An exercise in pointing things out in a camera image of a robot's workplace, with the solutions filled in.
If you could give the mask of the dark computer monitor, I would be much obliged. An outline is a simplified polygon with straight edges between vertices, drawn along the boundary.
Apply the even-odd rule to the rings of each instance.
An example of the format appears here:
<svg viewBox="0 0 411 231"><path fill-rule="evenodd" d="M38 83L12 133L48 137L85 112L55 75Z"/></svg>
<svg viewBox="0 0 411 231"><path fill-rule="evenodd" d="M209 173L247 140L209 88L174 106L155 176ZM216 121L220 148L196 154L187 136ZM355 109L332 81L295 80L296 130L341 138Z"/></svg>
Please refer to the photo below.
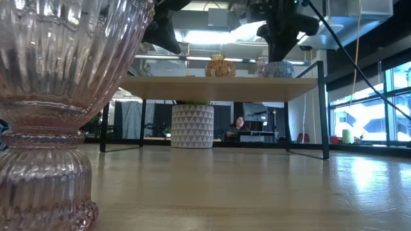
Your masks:
<svg viewBox="0 0 411 231"><path fill-rule="evenodd" d="M245 121L266 122L267 117L267 106L256 103L243 103L243 118Z"/></svg>

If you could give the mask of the grey hanging cloth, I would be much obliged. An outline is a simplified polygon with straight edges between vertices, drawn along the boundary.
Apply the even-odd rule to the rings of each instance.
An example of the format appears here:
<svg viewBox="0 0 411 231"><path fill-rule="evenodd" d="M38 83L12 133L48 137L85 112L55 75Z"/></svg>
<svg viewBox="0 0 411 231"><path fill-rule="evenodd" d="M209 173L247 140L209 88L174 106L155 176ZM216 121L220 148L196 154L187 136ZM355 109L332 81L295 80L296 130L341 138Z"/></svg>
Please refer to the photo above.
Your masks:
<svg viewBox="0 0 411 231"><path fill-rule="evenodd" d="M123 117L123 139L139 139L141 131L142 104L138 101L121 103Z"/></svg>

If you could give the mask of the ceiling light strip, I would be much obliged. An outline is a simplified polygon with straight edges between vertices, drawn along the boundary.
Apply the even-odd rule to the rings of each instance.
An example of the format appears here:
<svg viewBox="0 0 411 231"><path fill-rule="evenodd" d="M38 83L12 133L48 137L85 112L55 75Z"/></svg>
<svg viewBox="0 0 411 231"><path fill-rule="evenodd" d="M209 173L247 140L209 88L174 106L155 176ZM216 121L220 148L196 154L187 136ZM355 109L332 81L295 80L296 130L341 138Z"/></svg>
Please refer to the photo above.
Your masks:
<svg viewBox="0 0 411 231"><path fill-rule="evenodd" d="M179 61L211 61L210 57L206 56L177 56L177 55L136 55L135 59L144 59L144 60L179 60ZM234 63L243 63L243 64L256 64L256 59L249 58L225 58L225 60L234 62ZM311 62L309 61L296 61L296 60L285 60L292 65L296 66L309 66Z"/></svg>

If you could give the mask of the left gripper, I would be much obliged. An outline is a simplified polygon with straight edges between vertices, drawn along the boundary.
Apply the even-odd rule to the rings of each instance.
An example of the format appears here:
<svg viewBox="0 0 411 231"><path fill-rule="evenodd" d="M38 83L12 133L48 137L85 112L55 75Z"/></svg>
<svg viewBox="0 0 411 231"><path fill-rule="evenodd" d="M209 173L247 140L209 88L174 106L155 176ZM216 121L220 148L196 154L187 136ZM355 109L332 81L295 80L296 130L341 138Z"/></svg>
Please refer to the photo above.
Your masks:
<svg viewBox="0 0 411 231"><path fill-rule="evenodd" d="M192 0L155 0L153 21L144 32L142 42L180 54L181 48L175 37L172 18L174 13L187 6Z"/></svg>

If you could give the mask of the silver ceiling duct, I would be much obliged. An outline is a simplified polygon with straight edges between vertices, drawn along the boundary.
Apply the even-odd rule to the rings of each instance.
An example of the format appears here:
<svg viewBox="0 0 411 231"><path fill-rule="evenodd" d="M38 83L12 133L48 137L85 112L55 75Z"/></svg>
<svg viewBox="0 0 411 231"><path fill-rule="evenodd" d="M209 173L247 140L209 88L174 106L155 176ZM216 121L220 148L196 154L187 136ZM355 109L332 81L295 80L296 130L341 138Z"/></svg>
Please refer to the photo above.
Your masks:
<svg viewBox="0 0 411 231"><path fill-rule="evenodd" d="M397 0L310 0L322 14L340 43L346 46L358 37L370 32L394 15ZM313 49L339 48L324 23L319 20L316 35L300 32L298 46Z"/></svg>

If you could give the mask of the black aluminium rig frame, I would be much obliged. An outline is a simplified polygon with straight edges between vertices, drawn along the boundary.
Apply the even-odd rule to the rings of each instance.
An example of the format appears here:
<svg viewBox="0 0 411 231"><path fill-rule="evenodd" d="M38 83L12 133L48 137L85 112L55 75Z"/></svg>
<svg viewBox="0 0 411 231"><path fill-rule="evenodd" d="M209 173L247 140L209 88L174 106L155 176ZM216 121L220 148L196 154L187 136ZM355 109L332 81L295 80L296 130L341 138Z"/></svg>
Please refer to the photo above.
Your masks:
<svg viewBox="0 0 411 231"><path fill-rule="evenodd" d="M105 144L139 145L139 139L107 139ZM255 142L222 142L213 143L216 148L264 148L264 149L285 149L284 143L255 143ZM321 144L294 144L290 145L291 150L321 150ZM353 153L379 155L385 157L411 158L411 148L392 148L382 146L357 146L348 144L330 144L330 151L346 151Z"/></svg>

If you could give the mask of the person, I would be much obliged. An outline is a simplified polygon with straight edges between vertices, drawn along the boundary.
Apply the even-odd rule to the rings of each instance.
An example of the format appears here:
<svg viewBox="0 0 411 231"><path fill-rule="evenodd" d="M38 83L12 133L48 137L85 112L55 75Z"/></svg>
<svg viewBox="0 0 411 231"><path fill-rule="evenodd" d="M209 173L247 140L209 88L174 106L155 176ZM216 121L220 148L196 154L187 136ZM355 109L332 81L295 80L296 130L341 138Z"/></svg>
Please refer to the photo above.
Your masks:
<svg viewBox="0 0 411 231"><path fill-rule="evenodd" d="M244 125L244 118L238 117L236 121L229 126L229 129L226 131L225 137L226 141L229 142L238 142L240 141L241 132L249 132L250 130Z"/></svg>

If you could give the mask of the wooden riser shelf black legs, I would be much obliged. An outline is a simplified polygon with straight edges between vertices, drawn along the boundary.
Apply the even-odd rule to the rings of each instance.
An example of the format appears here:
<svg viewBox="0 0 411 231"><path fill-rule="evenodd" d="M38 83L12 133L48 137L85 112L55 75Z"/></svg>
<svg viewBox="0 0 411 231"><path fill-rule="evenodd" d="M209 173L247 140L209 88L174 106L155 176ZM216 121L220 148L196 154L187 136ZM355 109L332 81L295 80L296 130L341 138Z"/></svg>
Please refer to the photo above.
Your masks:
<svg viewBox="0 0 411 231"><path fill-rule="evenodd" d="M284 147L287 152L291 148L288 102L318 88L321 159L329 159L326 84L322 61L313 63L296 78L127 76L120 87L143 100L143 113L146 112L148 99L283 102L286 132Z"/></svg>

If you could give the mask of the succulent in triangle-pattern pot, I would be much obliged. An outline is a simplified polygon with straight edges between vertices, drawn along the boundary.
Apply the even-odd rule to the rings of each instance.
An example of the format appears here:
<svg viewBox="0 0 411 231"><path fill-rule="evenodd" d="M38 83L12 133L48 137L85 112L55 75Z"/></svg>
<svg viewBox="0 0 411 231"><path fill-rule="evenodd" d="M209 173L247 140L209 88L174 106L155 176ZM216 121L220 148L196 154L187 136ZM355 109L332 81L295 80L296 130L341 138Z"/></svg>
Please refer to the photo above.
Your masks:
<svg viewBox="0 0 411 231"><path fill-rule="evenodd" d="M176 101L171 114L171 147L209 149L214 141L214 107L208 101Z"/></svg>

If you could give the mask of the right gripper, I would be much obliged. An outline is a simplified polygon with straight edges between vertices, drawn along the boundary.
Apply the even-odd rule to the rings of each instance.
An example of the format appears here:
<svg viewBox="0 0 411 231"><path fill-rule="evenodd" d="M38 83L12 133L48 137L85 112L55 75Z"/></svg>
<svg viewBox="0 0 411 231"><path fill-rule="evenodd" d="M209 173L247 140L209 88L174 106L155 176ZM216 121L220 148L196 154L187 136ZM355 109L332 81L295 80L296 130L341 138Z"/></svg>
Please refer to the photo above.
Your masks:
<svg viewBox="0 0 411 231"><path fill-rule="evenodd" d="M268 61L280 62L291 50L291 37L298 40L300 32L308 36L316 35L319 30L319 20L291 13L283 15L268 15L266 23L257 30L257 36L268 40Z"/></svg>

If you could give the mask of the orange patterned candle tin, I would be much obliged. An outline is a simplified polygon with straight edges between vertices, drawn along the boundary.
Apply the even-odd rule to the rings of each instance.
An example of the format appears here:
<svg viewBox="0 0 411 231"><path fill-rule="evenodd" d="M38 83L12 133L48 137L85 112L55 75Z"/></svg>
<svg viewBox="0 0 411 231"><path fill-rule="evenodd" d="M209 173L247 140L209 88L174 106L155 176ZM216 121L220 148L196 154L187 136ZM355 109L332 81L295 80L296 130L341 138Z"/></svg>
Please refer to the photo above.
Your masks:
<svg viewBox="0 0 411 231"><path fill-rule="evenodd" d="M226 60L211 60L205 67L206 77L235 77L236 66Z"/></svg>

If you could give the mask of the pink glass candle holder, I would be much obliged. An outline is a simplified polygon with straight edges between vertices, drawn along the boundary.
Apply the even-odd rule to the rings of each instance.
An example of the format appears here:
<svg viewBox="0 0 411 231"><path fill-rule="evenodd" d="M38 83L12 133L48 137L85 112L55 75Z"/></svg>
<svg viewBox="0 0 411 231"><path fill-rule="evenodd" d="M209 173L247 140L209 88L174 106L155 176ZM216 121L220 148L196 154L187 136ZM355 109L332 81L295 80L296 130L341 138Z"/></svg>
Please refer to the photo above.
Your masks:
<svg viewBox="0 0 411 231"><path fill-rule="evenodd" d="M0 0L0 231L84 231L98 217L80 128L126 75L153 0Z"/></svg>
<svg viewBox="0 0 411 231"><path fill-rule="evenodd" d="M256 72L254 73L254 77L256 78L262 78L263 77L263 69L264 66L268 63L268 57L267 56L260 56L256 58L256 65L257 69Z"/></svg>

